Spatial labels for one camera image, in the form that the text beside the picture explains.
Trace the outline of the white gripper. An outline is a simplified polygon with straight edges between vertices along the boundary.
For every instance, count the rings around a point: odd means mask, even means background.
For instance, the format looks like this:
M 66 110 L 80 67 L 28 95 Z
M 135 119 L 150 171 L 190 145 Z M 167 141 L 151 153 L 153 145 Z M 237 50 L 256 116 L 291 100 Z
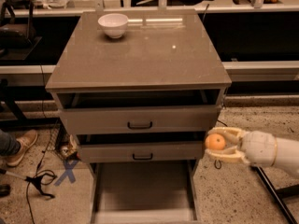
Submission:
M 236 127 L 214 127 L 207 132 L 208 135 L 220 134 L 224 139 L 233 144 L 240 145 L 224 150 L 206 149 L 209 158 L 228 163 L 244 163 L 251 166 L 270 167 L 274 164 L 278 145 L 276 137 L 271 133 L 253 131 L 247 133 Z

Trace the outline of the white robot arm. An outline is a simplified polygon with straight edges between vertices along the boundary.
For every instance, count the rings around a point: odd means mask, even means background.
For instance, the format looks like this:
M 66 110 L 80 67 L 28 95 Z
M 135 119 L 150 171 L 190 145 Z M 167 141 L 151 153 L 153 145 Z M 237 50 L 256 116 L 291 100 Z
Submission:
M 299 177 L 299 142 L 261 131 L 215 127 L 207 133 L 206 154 L 218 161 L 275 167 Z

